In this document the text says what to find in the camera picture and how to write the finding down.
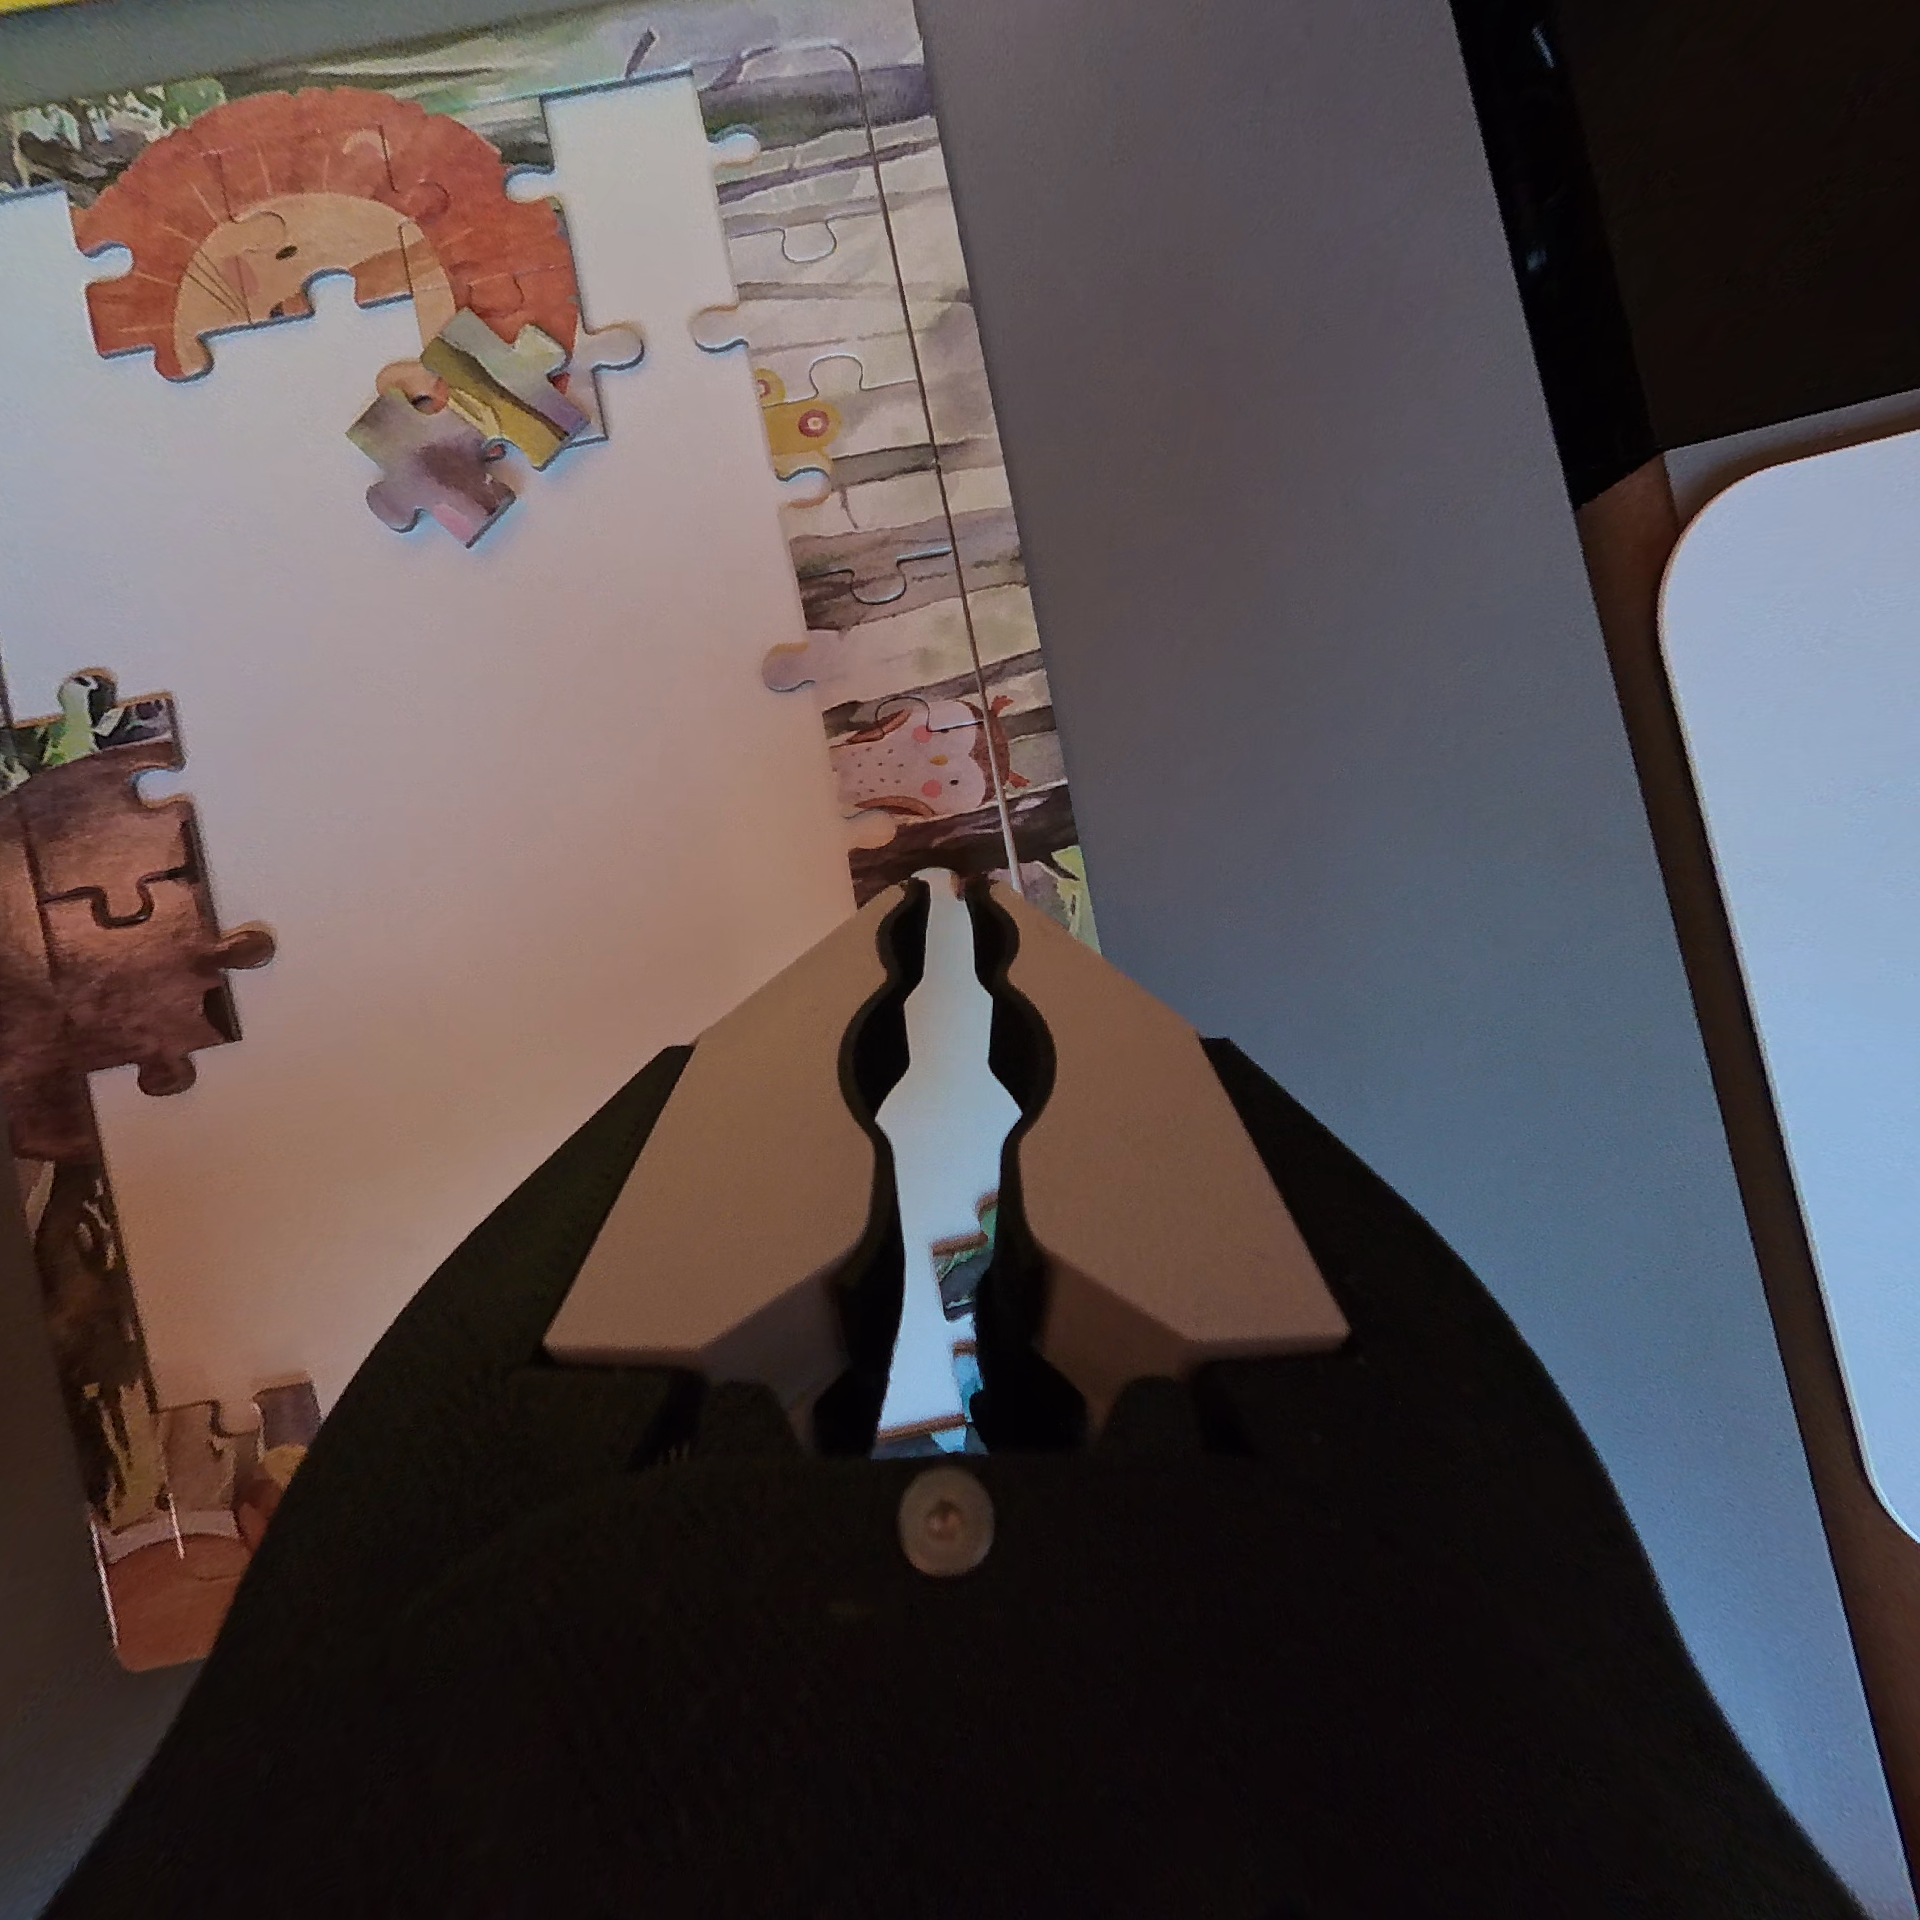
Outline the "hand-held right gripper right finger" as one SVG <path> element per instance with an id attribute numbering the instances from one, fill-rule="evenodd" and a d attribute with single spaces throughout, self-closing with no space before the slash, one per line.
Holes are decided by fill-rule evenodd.
<path id="1" fill-rule="evenodd" d="M 976 1293 L 981 1399 L 1114 1402 L 1340 1346 L 1348 1321 L 1189 1021 L 1005 885 L 968 902 L 991 1065 L 1019 1107 Z"/>

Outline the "teal grey puzzle piece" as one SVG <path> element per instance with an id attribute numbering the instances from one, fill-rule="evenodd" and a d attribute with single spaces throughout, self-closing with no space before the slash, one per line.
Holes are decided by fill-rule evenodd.
<path id="1" fill-rule="evenodd" d="M 971 1402 L 981 1388 L 976 1363 L 976 1291 L 986 1279 L 996 1238 L 1000 1194 L 987 1190 L 976 1204 L 976 1230 L 932 1243 L 932 1275 L 940 1287 L 946 1333 L 952 1337 L 952 1371 L 963 1411 L 960 1427 L 940 1429 L 935 1444 L 945 1451 L 987 1453 Z"/>

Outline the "grey desk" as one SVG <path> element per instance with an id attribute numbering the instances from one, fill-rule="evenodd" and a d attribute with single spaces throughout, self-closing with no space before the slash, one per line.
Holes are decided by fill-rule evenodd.
<path id="1" fill-rule="evenodd" d="M 5 110 L 304 5 L 5 28 Z M 1096 934 L 1540 1343 L 1809 1836 L 1911 1907 L 1448 5 L 949 5 L 927 62 Z"/>

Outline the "green white puzzle piece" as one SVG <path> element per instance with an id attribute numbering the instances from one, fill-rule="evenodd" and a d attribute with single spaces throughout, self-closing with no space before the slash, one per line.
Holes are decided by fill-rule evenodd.
<path id="1" fill-rule="evenodd" d="M 121 700 L 116 679 L 103 667 L 67 676 L 58 691 L 58 714 L 36 723 L 39 771 L 67 766 L 95 753 L 176 739 L 173 703 L 167 695 Z"/>

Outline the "puzzle frame tray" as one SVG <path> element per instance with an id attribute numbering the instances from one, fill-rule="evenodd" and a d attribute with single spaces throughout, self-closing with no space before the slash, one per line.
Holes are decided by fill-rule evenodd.
<path id="1" fill-rule="evenodd" d="M 5 798 L 67 676 L 167 695 L 183 763 L 135 794 L 191 801 L 220 931 L 275 937 L 191 1089 L 83 1071 L 5 823 L 5 1113 L 133 1674 L 199 1659 L 252 1556 L 179 1542 L 161 1411 L 241 1423 L 297 1375 L 332 1403 L 632 1057 L 856 902 L 827 742 L 874 701 L 761 662 L 805 633 L 791 539 L 858 531 L 791 529 L 825 478 L 777 481 L 749 356 L 688 334 L 737 299 L 715 190 L 756 151 L 707 131 L 697 76 L 784 41 L 860 69 L 856 250 L 896 274 L 940 516 L 1015 509 L 915 5 L 603 5 L 5 110 Z M 514 503 L 473 545 L 379 521 L 347 437 L 458 310 L 409 214 L 407 297 L 315 274 L 306 314 L 210 332 L 183 380 L 95 340 L 88 287 L 133 253 L 84 253 L 75 214 L 153 142 L 301 89 L 484 137 L 561 218 L 579 335 L 643 335 L 596 372 L 603 439 L 501 450 Z"/>

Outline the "red puzzle piece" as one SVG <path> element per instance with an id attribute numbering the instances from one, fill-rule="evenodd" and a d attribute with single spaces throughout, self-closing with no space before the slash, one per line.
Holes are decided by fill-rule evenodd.
<path id="1" fill-rule="evenodd" d="M 514 202 L 508 164 L 484 137 L 427 114 L 384 125 L 396 205 L 424 228 L 452 303 L 513 342 L 535 325 L 571 351 L 581 299 L 569 239 L 548 198 Z"/>
<path id="2" fill-rule="evenodd" d="M 308 87 L 229 103 L 191 129 L 225 193 L 192 268 L 220 323 L 297 317 L 322 273 L 347 273 L 360 303 L 412 294 L 388 134 L 407 114 L 383 92 Z"/>
<path id="3" fill-rule="evenodd" d="M 424 340 L 419 358 L 379 370 L 379 395 L 399 395 L 424 417 L 451 410 L 483 441 L 517 449 L 535 469 L 564 445 L 609 434 L 596 372 L 640 361 L 643 335 L 634 326 L 591 330 L 569 347 L 525 323 L 508 340 L 493 321 L 508 317 L 522 299 L 514 277 L 476 279 L 463 299 L 439 334 Z"/>
<path id="4" fill-rule="evenodd" d="M 210 253 L 234 238 L 223 167 L 191 132 L 153 142 L 84 213 L 84 253 L 123 247 L 129 273 L 88 287 L 100 354 L 153 349 L 165 378 L 207 372 L 207 335 L 252 325 L 243 274 Z"/>

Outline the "white stand base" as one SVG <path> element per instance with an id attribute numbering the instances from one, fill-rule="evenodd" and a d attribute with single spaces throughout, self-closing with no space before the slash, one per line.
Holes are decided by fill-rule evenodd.
<path id="1" fill-rule="evenodd" d="M 1659 621 L 1864 1471 L 1915 1535 L 1915 428 L 1712 495 Z"/>

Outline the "grey yellow flower puzzle piece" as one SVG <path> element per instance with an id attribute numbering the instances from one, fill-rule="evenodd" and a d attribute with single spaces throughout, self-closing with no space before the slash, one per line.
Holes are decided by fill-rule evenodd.
<path id="1" fill-rule="evenodd" d="M 799 532 L 876 531 L 940 514 L 928 414 L 919 382 L 871 382 L 851 351 L 783 351 L 753 370 L 761 426 L 783 483 L 820 473 L 789 514 Z"/>

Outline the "pale spotted puzzle piece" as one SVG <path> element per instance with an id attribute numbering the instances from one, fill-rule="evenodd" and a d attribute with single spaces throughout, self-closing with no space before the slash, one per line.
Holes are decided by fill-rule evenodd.
<path id="1" fill-rule="evenodd" d="M 860 906 L 917 870 L 1018 873 L 1032 906 L 1090 937 L 1087 859 L 1047 708 L 1019 708 L 1005 692 L 898 692 L 851 708 L 827 756 Z"/>

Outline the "purple yellow green puzzle piece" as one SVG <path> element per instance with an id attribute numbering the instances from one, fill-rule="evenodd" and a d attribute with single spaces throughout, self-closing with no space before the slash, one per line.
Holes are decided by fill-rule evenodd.
<path id="1" fill-rule="evenodd" d="M 472 310 L 456 314 L 419 358 L 387 365 L 351 441 L 379 469 L 368 509 L 399 532 L 431 516 L 473 545 L 514 503 L 496 473 L 503 449 L 547 467 L 587 428 L 555 374 L 564 347 L 540 326 L 508 342 Z"/>

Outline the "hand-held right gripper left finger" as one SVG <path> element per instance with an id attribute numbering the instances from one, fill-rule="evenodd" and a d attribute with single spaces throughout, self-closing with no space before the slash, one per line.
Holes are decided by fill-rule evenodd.
<path id="1" fill-rule="evenodd" d="M 548 1358 L 768 1386 L 818 1451 L 874 1449 L 906 1279 L 876 1110 L 924 958 L 908 879 L 695 1041 Z"/>

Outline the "yellow brown puzzle piece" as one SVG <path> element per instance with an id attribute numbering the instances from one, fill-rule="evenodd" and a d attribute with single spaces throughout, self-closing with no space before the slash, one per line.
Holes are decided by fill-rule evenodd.
<path id="1" fill-rule="evenodd" d="M 212 1399 L 161 1411 L 165 1502 L 181 1546 L 237 1541 L 256 1550 L 321 1431 L 308 1375 L 259 1388 L 252 1409 L 241 1423 Z"/>

